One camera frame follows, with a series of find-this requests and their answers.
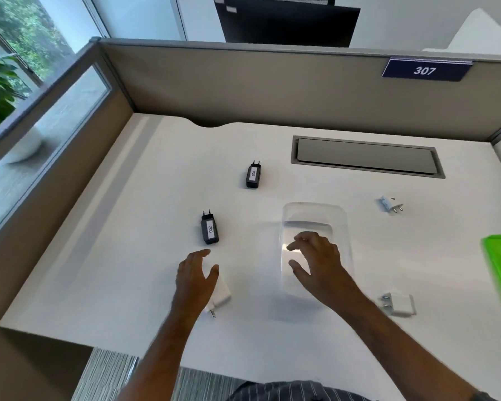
white pot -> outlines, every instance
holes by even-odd
[[[36,127],[33,127],[7,152],[4,156],[4,162],[15,163],[26,160],[37,152],[42,143],[43,136]]]

person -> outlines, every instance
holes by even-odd
[[[295,276],[321,303],[343,318],[366,344],[407,401],[492,400],[451,371],[386,316],[341,266],[338,247],[314,232],[294,237],[288,250],[300,250],[310,273],[290,260]],[[202,259],[209,249],[190,253],[178,266],[169,315],[117,401],[169,401],[180,359],[193,326],[206,307],[219,276],[214,265],[205,277]],[[234,401],[363,401],[364,397],[313,381],[246,383]]]

person's left hand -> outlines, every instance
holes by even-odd
[[[176,292],[171,312],[195,323],[206,308],[219,277],[219,265],[214,265],[208,277],[202,272],[202,258],[209,255],[210,249],[190,253],[180,262],[176,275]]]

hand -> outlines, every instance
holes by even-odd
[[[338,247],[316,232],[301,232],[288,250],[299,249],[308,262],[310,274],[294,260],[289,261],[293,273],[315,298],[341,317],[367,301],[353,278],[341,266]]]
[[[171,313],[188,319],[192,324],[210,301],[219,277],[219,265],[214,265],[208,277],[204,277],[202,259],[209,254],[210,249],[192,252],[178,265]]]

striped carpet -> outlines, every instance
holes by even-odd
[[[112,401],[127,383],[139,359],[93,349],[72,401]],[[244,381],[181,367],[171,401],[224,401]]]

